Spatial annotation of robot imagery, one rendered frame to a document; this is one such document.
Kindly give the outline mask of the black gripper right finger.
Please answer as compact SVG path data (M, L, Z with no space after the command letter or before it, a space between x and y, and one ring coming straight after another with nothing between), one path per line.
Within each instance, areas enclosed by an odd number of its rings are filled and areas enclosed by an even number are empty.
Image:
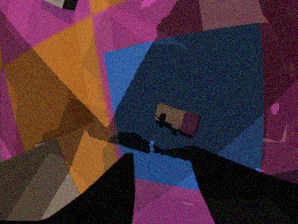
M298 185L193 148L193 173L216 224L298 224Z

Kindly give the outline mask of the grey panel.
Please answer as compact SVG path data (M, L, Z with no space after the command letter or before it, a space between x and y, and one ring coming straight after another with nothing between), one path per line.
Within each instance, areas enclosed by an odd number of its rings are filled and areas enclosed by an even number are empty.
M0 221L40 221L80 196L57 139L0 163Z

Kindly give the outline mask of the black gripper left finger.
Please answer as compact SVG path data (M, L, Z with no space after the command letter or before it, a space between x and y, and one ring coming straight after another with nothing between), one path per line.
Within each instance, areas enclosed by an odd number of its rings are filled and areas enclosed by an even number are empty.
M0 224L132 224L134 200L133 153L126 152L96 183L47 220Z

